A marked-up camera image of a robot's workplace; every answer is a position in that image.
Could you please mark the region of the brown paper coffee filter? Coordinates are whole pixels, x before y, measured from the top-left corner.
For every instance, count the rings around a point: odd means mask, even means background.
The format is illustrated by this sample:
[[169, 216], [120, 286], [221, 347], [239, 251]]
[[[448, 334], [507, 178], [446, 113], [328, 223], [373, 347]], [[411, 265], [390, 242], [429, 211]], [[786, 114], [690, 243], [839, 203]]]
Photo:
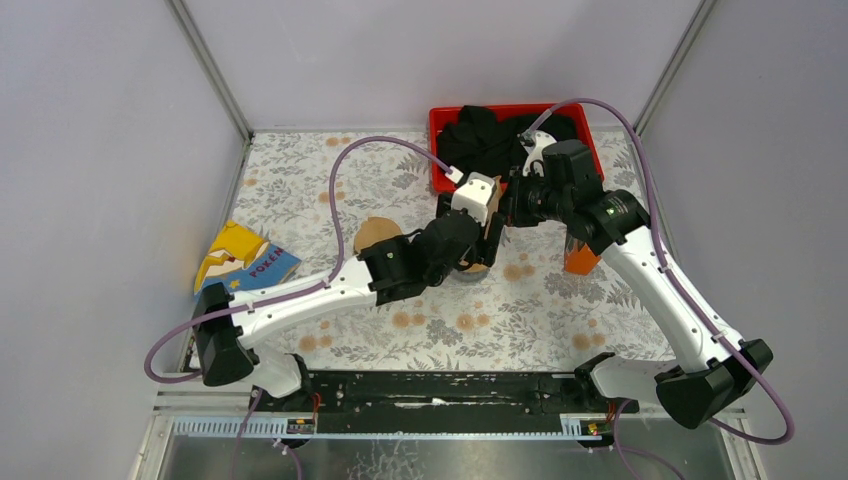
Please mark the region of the brown paper coffee filter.
[[361, 224], [359, 230], [355, 234], [353, 250], [354, 243], [368, 242], [371, 243], [370, 247], [372, 247], [378, 242], [391, 239], [401, 234], [402, 230], [395, 221], [385, 217], [371, 216]]

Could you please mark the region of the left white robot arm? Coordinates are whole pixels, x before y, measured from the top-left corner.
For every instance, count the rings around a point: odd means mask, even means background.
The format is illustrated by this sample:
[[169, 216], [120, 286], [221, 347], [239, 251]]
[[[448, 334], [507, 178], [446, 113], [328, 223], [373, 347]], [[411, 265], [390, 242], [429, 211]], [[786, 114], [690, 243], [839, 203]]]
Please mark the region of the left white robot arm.
[[238, 292], [221, 282], [202, 288], [192, 330], [203, 384], [245, 381], [285, 410], [301, 409], [311, 388], [305, 369], [292, 354], [260, 353], [267, 337], [329, 314], [415, 298], [453, 271], [490, 266], [509, 220], [502, 205], [481, 220], [468, 207], [443, 208], [424, 228], [378, 241], [345, 260], [328, 280], [312, 276]]

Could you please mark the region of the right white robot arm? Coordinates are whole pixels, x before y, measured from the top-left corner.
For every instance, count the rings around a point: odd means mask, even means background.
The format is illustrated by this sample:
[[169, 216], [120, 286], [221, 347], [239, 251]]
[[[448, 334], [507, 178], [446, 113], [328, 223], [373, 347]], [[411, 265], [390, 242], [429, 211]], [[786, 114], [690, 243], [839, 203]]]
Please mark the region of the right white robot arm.
[[695, 429], [748, 393], [773, 361], [762, 339], [746, 340], [675, 270], [655, 244], [651, 220], [630, 192], [607, 190], [591, 149], [579, 140], [525, 143], [524, 166], [511, 169], [501, 207], [514, 227], [552, 220], [612, 268], [630, 287], [672, 348], [671, 361], [600, 354], [581, 365], [575, 402], [597, 412], [612, 399], [662, 406]]

